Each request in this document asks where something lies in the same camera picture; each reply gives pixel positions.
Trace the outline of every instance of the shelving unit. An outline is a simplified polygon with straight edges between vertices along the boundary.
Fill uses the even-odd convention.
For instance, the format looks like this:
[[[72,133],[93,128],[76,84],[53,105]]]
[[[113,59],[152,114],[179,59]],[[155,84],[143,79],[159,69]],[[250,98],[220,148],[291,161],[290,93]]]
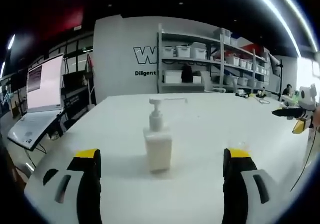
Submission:
[[[163,93],[164,91],[167,92],[167,88],[170,87],[204,87],[204,84],[185,84],[185,83],[180,83],[180,84],[168,84],[168,83],[163,83],[163,76],[164,76],[164,70],[167,70],[166,65],[169,65],[168,62],[172,62],[170,65],[179,65],[179,64],[184,64],[184,63],[189,63],[190,65],[194,66],[205,66],[207,71],[210,72],[210,76],[212,76],[212,67],[217,67],[220,69],[220,80],[219,84],[213,84],[214,87],[224,87],[227,89],[233,89],[232,86],[224,85],[224,75],[225,75],[225,68],[232,68],[232,70],[238,70],[240,71],[240,76],[242,77],[244,74],[248,77],[253,77],[254,79],[260,79],[265,81],[265,74],[256,72],[257,70],[257,65],[258,63],[262,64],[264,66],[267,61],[256,55],[256,51],[253,50],[253,53],[244,50],[240,47],[233,46],[231,44],[227,44],[224,41],[224,36],[225,36],[225,30],[220,29],[219,31],[221,36],[220,40],[215,39],[215,38],[210,38],[210,37],[205,37],[205,36],[200,36],[200,35],[194,35],[194,34],[187,34],[187,33],[176,33],[176,32],[166,32],[163,30],[162,25],[159,25],[159,31],[157,34],[157,51],[158,51],[158,60],[157,60],[157,75],[158,75],[158,92]],[[207,57],[206,59],[194,59],[194,58],[183,58],[183,57],[163,57],[163,49],[165,45],[163,45],[163,42],[181,42],[181,43],[186,43],[188,45],[191,45],[194,42],[199,42],[199,43],[204,43],[206,44],[207,47]],[[220,60],[211,60],[211,53],[212,49],[216,48],[217,50],[220,51]],[[231,64],[226,63],[225,61],[225,51],[230,51],[236,54],[241,54],[245,55],[248,57],[248,59],[252,59],[253,62],[253,67],[252,70],[240,67],[240,66],[234,66]],[[254,90],[257,90],[257,88],[252,88],[249,86],[240,86],[238,85],[238,88],[243,88],[243,89],[250,89],[251,92],[254,92]]]

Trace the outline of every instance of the white pump bottle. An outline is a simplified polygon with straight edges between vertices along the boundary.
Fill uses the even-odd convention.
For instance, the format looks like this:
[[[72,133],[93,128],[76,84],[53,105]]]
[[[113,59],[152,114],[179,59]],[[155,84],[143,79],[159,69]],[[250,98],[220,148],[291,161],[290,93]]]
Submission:
[[[164,125],[160,104],[163,100],[185,98],[150,99],[154,111],[150,114],[150,127],[143,130],[150,171],[169,169],[172,156],[172,134],[170,128]]]

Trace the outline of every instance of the ceiling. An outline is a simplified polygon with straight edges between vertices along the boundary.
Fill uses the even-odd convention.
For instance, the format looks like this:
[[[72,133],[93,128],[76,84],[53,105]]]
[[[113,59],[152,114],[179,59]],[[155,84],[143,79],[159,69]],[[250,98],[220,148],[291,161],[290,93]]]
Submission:
[[[303,56],[312,55],[300,22],[283,0],[271,0],[293,32]],[[46,50],[68,37],[93,30],[95,20],[121,14],[170,16],[230,29],[267,47],[272,53],[295,56],[296,50],[283,25],[261,0],[1,0],[0,62],[16,34],[5,75],[31,64]],[[297,0],[320,34],[319,0]],[[73,27],[82,24],[82,30]]]

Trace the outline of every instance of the laptop screen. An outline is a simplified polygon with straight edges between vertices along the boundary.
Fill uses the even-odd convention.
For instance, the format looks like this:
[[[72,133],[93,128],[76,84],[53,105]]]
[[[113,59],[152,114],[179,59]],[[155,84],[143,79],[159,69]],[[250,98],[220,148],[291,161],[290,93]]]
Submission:
[[[63,55],[31,69],[27,79],[27,104],[30,109],[54,110],[62,108],[61,67]]]

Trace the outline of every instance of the open laptop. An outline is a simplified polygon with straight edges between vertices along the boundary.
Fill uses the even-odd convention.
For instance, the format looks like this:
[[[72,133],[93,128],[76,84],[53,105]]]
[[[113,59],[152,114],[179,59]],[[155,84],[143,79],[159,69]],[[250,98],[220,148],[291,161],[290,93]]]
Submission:
[[[33,151],[47,128],[63,111],[61,78],[63,54],[32,68],[27,76],[27,114],[9,131],[14,143]]]

